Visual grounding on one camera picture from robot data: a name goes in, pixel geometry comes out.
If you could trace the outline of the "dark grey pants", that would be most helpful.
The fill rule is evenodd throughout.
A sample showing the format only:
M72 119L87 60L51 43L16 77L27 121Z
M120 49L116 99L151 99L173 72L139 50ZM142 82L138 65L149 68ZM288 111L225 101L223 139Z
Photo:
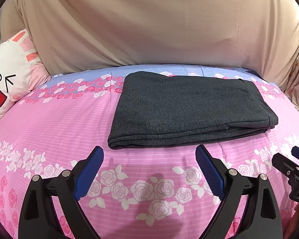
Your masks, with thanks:
M108 146L210 144L262 134L277 124L251 81L140 71L125 78Z

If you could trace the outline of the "white bunny face pillow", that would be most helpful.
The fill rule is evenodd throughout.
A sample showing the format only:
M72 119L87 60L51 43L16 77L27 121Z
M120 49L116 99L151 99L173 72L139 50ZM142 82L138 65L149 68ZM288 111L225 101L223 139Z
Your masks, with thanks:
M26 29L0 44L0 119L21 98L49 81Z

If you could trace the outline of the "beige fabric headboard cover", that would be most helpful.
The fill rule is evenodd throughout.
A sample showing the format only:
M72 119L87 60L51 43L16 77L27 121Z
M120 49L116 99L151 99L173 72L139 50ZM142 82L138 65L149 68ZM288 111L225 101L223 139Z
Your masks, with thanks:
M201 64L275 79L299 48L294 0L7 0L0 27L26 29L50 74Z

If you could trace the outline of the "pink floral bed cover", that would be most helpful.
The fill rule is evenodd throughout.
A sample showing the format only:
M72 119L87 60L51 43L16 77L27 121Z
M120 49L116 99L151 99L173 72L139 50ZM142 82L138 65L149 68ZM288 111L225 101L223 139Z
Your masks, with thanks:
M198 238L218 208L195 158L194 146L125 149L107 145L126 75L149 71L244 79L256 84L279 118L258 136L209 144L207 149L240 174L265 173L273 187L282 225L294 202L284 175L271 163L299 147L299 112L274 84L244 69L189 65L142 65L55 75L19 100L0 120L0 222L18 236L22 202L31 177L55 177L72 169L95 146L104 162L80 205L102 238Z

